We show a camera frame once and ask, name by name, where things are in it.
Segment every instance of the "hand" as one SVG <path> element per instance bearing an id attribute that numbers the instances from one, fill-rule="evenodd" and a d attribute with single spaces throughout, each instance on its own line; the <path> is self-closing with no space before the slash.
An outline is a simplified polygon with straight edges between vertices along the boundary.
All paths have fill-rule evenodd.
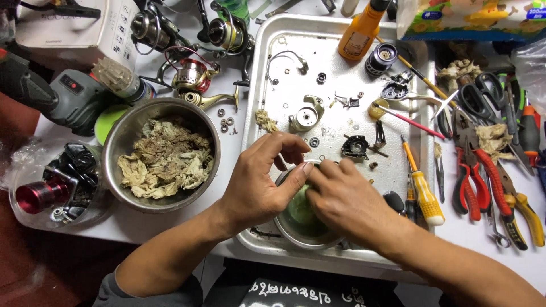
<path id="1" fill-rule="evenodd" d="M 381 249 L 398 235 L 397 225 L 407 220 L 387 205 L 349 159 L 342 159 L 339 166 L 324 160 L 309 181 L 313 188 L 306 195 L 317 217 L 359 245 Z"/>
<path id="2" fill-rule="evenodd" d="M 230 235 L 268 222 L 286 208 L 313 169 L 313 163 L 304 163 L 303 153 L 309 151 L 309 146 L 297 135 L 274 132 L 259 138 L 241 153 L 224 196 L 213 205 L 229 225 Z M 298 166 L 277 187 L 269 171 L 273 164 L 281 171 L 286 170 L 279 153 L 287 163 Z"/>

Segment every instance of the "grease bottle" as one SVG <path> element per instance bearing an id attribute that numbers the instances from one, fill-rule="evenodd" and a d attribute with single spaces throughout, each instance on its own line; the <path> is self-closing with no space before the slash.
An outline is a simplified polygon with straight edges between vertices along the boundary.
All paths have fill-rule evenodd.
<path id="1" fill-rule="evenodd" d="M 379 22 L 389 3 L 390 0 L 370 0 L 364 12 L 353 19 L 337 47 L 342 57 L 354 61 L 362 60 L 379 33 Z"/>

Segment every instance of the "stainless steel bowl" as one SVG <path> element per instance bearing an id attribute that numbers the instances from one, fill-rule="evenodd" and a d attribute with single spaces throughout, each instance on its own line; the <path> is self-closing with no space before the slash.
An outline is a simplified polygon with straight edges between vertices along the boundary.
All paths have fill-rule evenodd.
<path id="1" fill-rule="evenodd" d="M 212 154 L 215 160 L 209 178 L 198 188 L 179 189 L 173 196 L 161 199 L 137 198 L 130 188 L 121 186 L 123 174 L 117 165 L 117 159 L 121 155 L 131 155 L 133 144 L 142 137 L 142 127 L 148 119 L 161 119 L 177 114 L 192 124 L 192 132 L 208 134 L 212 138 Z M 220 139 L 208 115 L 196 105 L 177 98 L 155 98 L 130 109 L 118 120 L 104 143 L 102 160 L 106 183 L 117 199 L 144 213 L 171 212 L 191 204 L 209 187 L 220 164 Z"/>
<path id="2" fill-rule="evenodd" d="M 315 164 L 321 163 L 319 160 L 305 160 L 305 162 L 313 162 Z M 275 184 L 279 186 L 283 183 L 284 179 L 288 176 L 288 173 L 295 167 L 295 165 L 291 165 L 286 172 L 282 172 L 275 181 Z M 318 236 L 302 233 L 302 231 L 299 231 L 294 223 L 287 217 L 287 209 L 275 217 L 275 225 L 277 225 L 278 230 L 285 238 L 303 249 L 324 250 L 337 245 L 344 239 L 344 237 L 336 234 L 330 229 Z"/>

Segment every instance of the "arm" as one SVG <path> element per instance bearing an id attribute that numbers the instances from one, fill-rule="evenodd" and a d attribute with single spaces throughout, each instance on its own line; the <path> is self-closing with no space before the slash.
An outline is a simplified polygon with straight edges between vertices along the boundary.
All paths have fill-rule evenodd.
<path id="1" fill-rule="evenodd" d="M 466 305 L 546 306 L 546 299 L 501 263 L 444 241 L 399 216 L 354 163 L 321 163 L 307 197 L 317 216 L 351 241 L 372 248 Z"/>
<path id="2" fill-rule="evenodd" d="M 303 163 L 310 148 L 298 136 L 276 132 L 258 139 L 241 153 L 220 200 L 189 221 L 164 231 L 131 253 L 116 270 L 118 286 L 137 297 L 178 289 L 216 244 L 240 231 L 270 221 L 286 208 L 304 185 L 312 163 Z M 271 166 L 286 170 L 299 164 L 279 187 Z"/>

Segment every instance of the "metal tray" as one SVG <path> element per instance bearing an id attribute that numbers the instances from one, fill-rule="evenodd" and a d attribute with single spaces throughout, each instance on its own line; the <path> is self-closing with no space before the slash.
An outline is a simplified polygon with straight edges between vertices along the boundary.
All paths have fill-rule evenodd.
<path id="1" fill-rule="evenodd" d="M 313 129 L 306 133 L 297 133 L 303 139 L 317 137 L 320 140 L 319 146 L 307 153 L 305 159 L 318 160 L 323 155 L 327 159 L 339 161 L 342 158 L 340 148 L 346 140 L 344 134 L 363 134 L 370 144 L 375 142 L 375 121 L 368 116 L 367 107 L 379 96 L 389 76 L 399 74 L 407 70 L 407 67 L 397 61 L 385 75 L 372 80 L 364 71 L 364 62 L 367 57 L 359 63 L 345 61 L 337 53 L 337 45 L 350 22 L 350 19 L 282 14 L 268 19 L 262 25 L 256 38 L 241 151 L 246 150 L 266 133 L 256 125 L 254 116 L 256 110 L 264 108 L 268 111 L 269 117 L 277 121 L 279 130 L 288 132 L 288 116 L 310 105 L 303 102 L 304 95 L 320 97 L 326 109 L 322 119 Z M 380 29 L 381 38 L 394 42 L 400 54 L 410 60 L 414 67 L 427 78 L 434 80 L 434 62 L 429 58 L 428 48 L 424 42 L 396 41 L 395 23 L 381 23 Z M 271 61 L 269 75 L 272 79 L 279 80 L 277 85 L 272 86 L 266 80 L 268 55 L 274 55 L 283 50 L 293 50 L 304 58 L 309 65 L 309 70 L 307 74 L 301 75 L 296 69 L 301 67 L 300 62 L 293 54 L 285 53 L 286 57 L 279 56 Z M 290 72 L 285 74 L 285 69 L 289 69 Z M 316 82 L 317 75 L 321 72 L 327 75 L 323 85 Z M 413 91 L 420 94 L 432 94 L 417 77 L 413 78 L 410 86 Z M 339 96 L 356 97 L 360 91 L 365 93 L 360 99 L 360 107 L 347 109 L 338 102 L 329 108 L 335 92 Z M 426 106 L 423 101 L 391 105 L 391 108 L 404 116 L 414 118 L 423 125 L 434 127 L 433 122 L 428 120 L 434 109 L 430 105 Z M 400 135 L 402 134 L 409 140 L 416 160 L 422 161 L 420 168 L 425 173 L 431 188 L 434 188 L 434 138 L 389 114 L 384 115 L 381 120 L 387 139 L 387 144 L 382 151 L 389 157 L 385 158 L 368 150 L 369 161 L 355 160 L 362 175 L 368 179 L 374 179 L 373 186 L 380 193 L 393 190 L 402 198 L 405 197 L 408 162 L 401 146 Z M 368 164 L 371 162 L 377 162 L 379 166 L 370 170 Z M 270 175 L 273 181 L 280 173 L 274 166 L 271 168 Z M 238 234 L 237 238 L 250 250 L 268 255 L 321 259 L 345 258 L 369 262 L 372 266 L 397 268 L 393 262 L 374 251 L 352 244 L 340 244 L 319 251 L 303 250 L 283 238 L 272 221 L 247 229 Z"/>

